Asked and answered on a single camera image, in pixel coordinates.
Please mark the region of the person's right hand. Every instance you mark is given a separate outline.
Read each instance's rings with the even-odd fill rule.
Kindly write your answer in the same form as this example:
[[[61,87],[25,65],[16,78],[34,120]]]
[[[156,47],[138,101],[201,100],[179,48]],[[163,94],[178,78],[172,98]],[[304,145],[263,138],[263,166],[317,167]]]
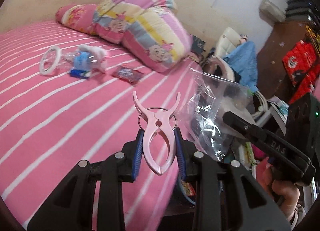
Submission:
[[[294,223],[300,196],[297,186],[289,181],[275,180],[273,178],[272,165],[268,163],[268,157],[257,166],[257,181],[273,200],[273,194],[283,197],[284,200],[279,208],[287,217],[287,220],[290,223]]]

